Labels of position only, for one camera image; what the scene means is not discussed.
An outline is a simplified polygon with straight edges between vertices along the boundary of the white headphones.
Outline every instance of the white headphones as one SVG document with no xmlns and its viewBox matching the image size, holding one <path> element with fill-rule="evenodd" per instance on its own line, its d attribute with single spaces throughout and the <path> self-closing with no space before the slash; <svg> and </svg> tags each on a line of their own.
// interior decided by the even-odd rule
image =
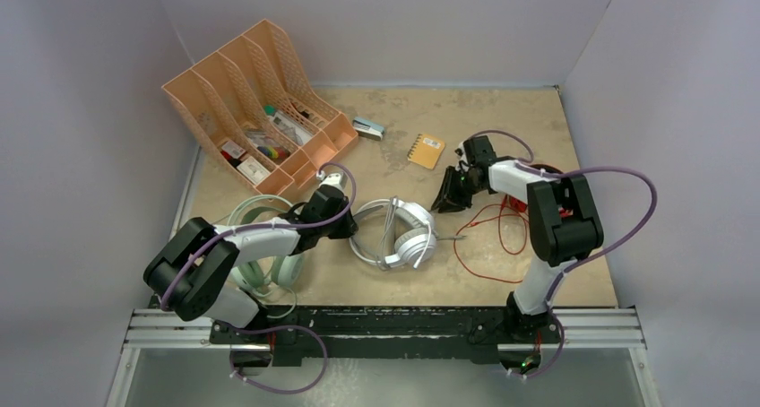
<svg viewBox="0 0 760 407">
<path fill-rule="evenodd" d="M 357 240 L 356 235 L 349 238 L 351 250 L 362 261 L 385 268 L 396 268 L 404 264 L 414 263 L 413 267 L 417 269 L 419 264 L 427 261 L 436 251 L 436 235 L 434 228 L 436 221 L 422 205 L 418 203 L 405 203 L 398 198 L 392 199 L 375 199 L 365 203 L 354 214 L 354 220 L 359 223 L 370 213 L 384 207 L 392 205 L 389 208 L 391 215 L 390 229 L 393 229 L 393 216 L 398 216 L 399 220 L 406 225 L 409 230 L 398 237 L 393 243 L 393 255 L 382 258 L 382 261 L 368 258 L 367 250 Z M 388 218 L 386 218 L 386 229 L 389 229 Z"/>
</svg>

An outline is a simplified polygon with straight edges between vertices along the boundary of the glass panel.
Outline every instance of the glass panel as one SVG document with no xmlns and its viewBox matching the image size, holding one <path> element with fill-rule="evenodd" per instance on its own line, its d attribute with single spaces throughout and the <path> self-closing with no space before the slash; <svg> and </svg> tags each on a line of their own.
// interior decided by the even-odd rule
<svg viewBox="0 0 760 407">
<path fill-rule="evenodd" d="M 553 351 L 545 350 L 546 358 Z M 222 350 L 142 351 L 128 406 L 643 406 L 628 350 L 563 351 L 554 369 L 523 384 L 497 366 L 466 360 L 330 359 L 322 382 L 298 395 L 269 394 L 229 378 Z M 280 388 L 316 376 L 319 359 L 255 377 Z"/>
</svg>

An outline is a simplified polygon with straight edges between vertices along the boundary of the small notebook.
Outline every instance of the small notebook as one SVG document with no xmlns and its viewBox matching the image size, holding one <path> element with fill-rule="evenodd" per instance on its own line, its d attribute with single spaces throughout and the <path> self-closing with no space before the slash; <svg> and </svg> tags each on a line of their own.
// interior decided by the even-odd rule
<svg viewBox="0 0 760 407">
<path fill-rule="evenodd" d="M 436 167 L 436 162 L 441 157 L 441 153 L 444 152 L 445 146 L 446 143 L 433 135 L 419 134 L 406 157 L 411 162 L 427 169 L 433 169 Z"/>
</svg>

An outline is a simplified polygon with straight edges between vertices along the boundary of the orange desk organizer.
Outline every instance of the orange desk organizer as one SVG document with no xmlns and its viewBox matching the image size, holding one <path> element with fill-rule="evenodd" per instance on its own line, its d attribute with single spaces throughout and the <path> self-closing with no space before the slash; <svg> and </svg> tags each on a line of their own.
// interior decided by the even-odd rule
<svg viewBox="0 0 760 407">
<path fill-rule="evenodd" d="M 358 141 L 346 115 L 314 93 L 288 35 L 267 20 L 162 88 L 206 153 L 256 195 L 297 200 L 316 182 L 315 173 L 323 163 L 338 160 Z M 313 137 L 300 146 L 293 143 L 268 120 L 266 105 L 285 113 Z M 247 128 L 266 132 L 290 156 L 275 164 L 247 140 Z M 220 152 L 227 140 L 260 162 L 269 176 L 255 185 L 240 174 Z"/>
</svg>

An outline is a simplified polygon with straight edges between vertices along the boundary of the white plug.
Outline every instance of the white plug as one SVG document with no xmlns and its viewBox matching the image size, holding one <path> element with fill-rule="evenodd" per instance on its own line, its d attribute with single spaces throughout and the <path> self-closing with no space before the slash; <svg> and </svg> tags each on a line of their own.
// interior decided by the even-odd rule
<svg viewBox="0 0 760 407">
<path fill-rule="evenodd" d="M 322 180 L 322 183 L 320 183 L 319 186 L 321 185 L 332 186 L 339 189 L 341 192 L 345 191 L 346 184 L 348 182 L 348 178 L 341 172 L 332 173 L 327 177 L 325 177 L 323 173 L 323 177 L 320 179 Z"/>
</svg>

